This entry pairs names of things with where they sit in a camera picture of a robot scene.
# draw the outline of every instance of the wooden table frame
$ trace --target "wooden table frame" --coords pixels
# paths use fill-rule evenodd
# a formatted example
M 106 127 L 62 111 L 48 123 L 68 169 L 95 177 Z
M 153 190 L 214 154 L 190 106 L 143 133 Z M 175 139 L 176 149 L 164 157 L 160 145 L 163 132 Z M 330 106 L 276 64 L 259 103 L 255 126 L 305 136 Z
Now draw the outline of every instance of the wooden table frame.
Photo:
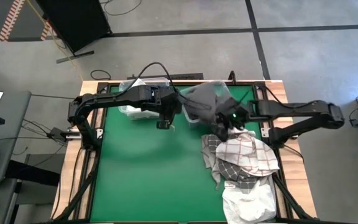
M 176 85 L 197 85 L 202 82 L 211 82 L 215 80 L 175 80 Z M 233 84 L 232 80 L 223 80 L 228 85 Z M 119 84 L 120 80 L 114 81 L 85 81 L 82 84 L 80 95 L 85 93 L 96 93 L 100 91 L 104 85 L 107 84 Z M 283 82 L 280 80 L 269 80 L 269 81 L 260 81 L 260 80 L 238 80 L 236 81 L 238 85 L 241 84 L 256 84 L 266 85 L 274 95 L 283 103 L 288 103 L 287 96 L 285 94 L 285 89 Z M 266 91 L 258 90 L 257 97 L 259 99 L 268 98 L 274 100 L 272 95 Z M 105 116 L 105 109 L 98 109 L 96 116 L 93 116 L 91 113 L 88 117 L 89 123 L 93 123 L 95 127 L 101 127 L 102 119 Z M 284 128 L 293 124 L 292 118 L 278 118 L 272 123 L 261 124 L 264 128 L 268 128 L 271 124 L 275 127 Z M 288 140 L 286 145 L 294 148 L 300 152 L 300 148 L 297 140 Z M 95 153 L 94 152 L 85 152 L 85 150 L 80 149 L 81 141 L 80 140 L 71 140 L 68 143 L 66 150 L 66 156 L 62 167 L 61 173 L 61 192 L 60 199 L 58 194 L 55 198 L 55 203 L 53 205 L 53 210 L 58 206 L 57 212 L 53 218 L 59 216 L 64 208 L 68 205 L 69 201 L 74 197 L 79 189 L 80 182 L 83 181 L 85 174 L 89 174 L 93 162 Z M 281 168 L 281 174 L 279 176 L 285 177 L 284 182 L 287 185 L 287 189 L 296 199 L 296 201 L 303 207 L 306 213 L 312 217 L 316 217 L 316 211 L 314 209 L 313 199 L 311 197 L 311 192 L 309 188 L 308 179 L 306 176 L 305 167 L 303 165 L 302 159 L 295 153 L 281 149 L 278 151 L 278 160 Z M 90 200 L 90 190 L 92 190 L 94 183 L 91 184 L 85 191 L 80 201 L 80 208 L 76 209 L 69 219 L 84 219 L 90 217 L 90 210 L 88 208 L 88 202 Z M 283 198 L 281 191 L 276 186 L 277 200 L 280 214 L 283 218 L 292 218 L 292 211 L 289 208 L 288 204 Z

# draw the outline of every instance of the gray cloth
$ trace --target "gray cloth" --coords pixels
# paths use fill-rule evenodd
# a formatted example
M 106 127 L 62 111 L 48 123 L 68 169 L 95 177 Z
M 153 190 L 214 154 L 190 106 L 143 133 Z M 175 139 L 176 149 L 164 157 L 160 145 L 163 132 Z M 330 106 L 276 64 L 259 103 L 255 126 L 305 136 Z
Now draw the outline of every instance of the gray cloth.
M 206 124 L 215 123 L 217 105 L 231 97 L 229 93 L 218 96 L 215 86 L 214 83 L 203 83 L 184 94 L 186 99 L 182 103 L 191 119 L 200 119 Z
M 231 134 L 229 139 L 235 139 L 238 135 Z M 221 141 L 219 138 L 213 134 L 204 135 L 201 137 L 203 144 L 203 158 L 206 168 L 211 168 L 211 175 L 217 186 L 221 182 L 221 175 L 226 180 L 231 180 L 237 183 L 240 189 L 244 190 L 244 193 L 249 193 L 252 188 L 254 188 L 255 183 L 260 179 L 244 172 L 240 166 L 231 164 L 230 162 L 216 158 L 216 148 Z

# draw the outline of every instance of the white cloth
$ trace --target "white cloth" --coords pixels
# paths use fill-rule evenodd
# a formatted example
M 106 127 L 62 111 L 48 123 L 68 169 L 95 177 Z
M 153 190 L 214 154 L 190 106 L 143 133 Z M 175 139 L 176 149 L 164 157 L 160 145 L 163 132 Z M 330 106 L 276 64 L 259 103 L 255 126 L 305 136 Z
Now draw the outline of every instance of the white cloth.
M 277 158 L 273 150 L 259 139 L 253 131 L 244 130 L 236 139 L 222 142 L 216 148 L 216 157 L 254 176 L 264 177 L 278 170 Z
M 258 180 L 249 194 L 225 181 L 223 211 L 228 224 L 257 223 L 276 215 L 275 196 L 267 178 Z

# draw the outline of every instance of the yellow cable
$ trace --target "yellow cable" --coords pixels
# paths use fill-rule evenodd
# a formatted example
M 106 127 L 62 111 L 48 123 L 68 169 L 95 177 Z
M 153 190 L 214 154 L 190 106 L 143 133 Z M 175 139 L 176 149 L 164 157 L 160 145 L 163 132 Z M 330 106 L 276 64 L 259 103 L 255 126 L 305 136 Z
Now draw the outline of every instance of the yellow cable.
M 41 20 L 41 22 L 44 24 L 44 26 L 46 27 L 47 26 L 47 23 L 44 21 L 44 19 L 42 18 L 42 16 L 38 13 L 38 11 L 35 9 L 35 7 L 32 5 L 32 3 L 30 2 L 30 0 L 26 0 L 27 1 L 27 3 L 29 3 L 29 6 L 31 7 L 31 9 L 36 13 L 36 15 L 38 16 L 38 18 Z M 57 42 L 56 42 L 56 38 L 55 38 L 55 36 L 53 35 L 53 33 L 52 33 L 52 27 L 50 27 L 49 28 L 49 33 L 50 33 L 50 35 L 52 36 L 52 39 L 53 39 L 53 41 L 55 42 L 55 45 L 56 45 L 56 47 L 61 51 L 61 52 L 63 52 L 63 54 L 65 54 L 65 56 L 67 57 L 67 59 L 71 62 L 71 64 L 74 66 L 74 69 L 78 72 L 78 74 L 80 75 L 80 78 L 81 78 L 81 80 L 82 81 L 84 81 L 84 77 L 83 77 L 83 75 L 82 75 L 82 72 L 81 71 L 79 71 L 78 69 L 77 69 L 77 66 L 75 66 L 75 64 L 74 64 L 74 62 L 72 61 L 72 59 L 70 58 L 70 56 L 68 56 L 67 55 L 67 53 L 63 50 L 63 49 L 61 49 L 59 46 L 58 46 L 58 44 L 57 44 Z

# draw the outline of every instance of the table leg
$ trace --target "table leg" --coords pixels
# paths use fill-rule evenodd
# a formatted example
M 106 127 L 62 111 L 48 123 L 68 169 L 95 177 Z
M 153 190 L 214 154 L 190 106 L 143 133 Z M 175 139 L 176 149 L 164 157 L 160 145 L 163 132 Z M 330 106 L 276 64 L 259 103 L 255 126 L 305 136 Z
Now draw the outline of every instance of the table leg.
M 5 177 L 19 180 L 28 180 L 45 185 L 57 186 L 60 174 L 30 166 L 17 161 L 9 161 Z

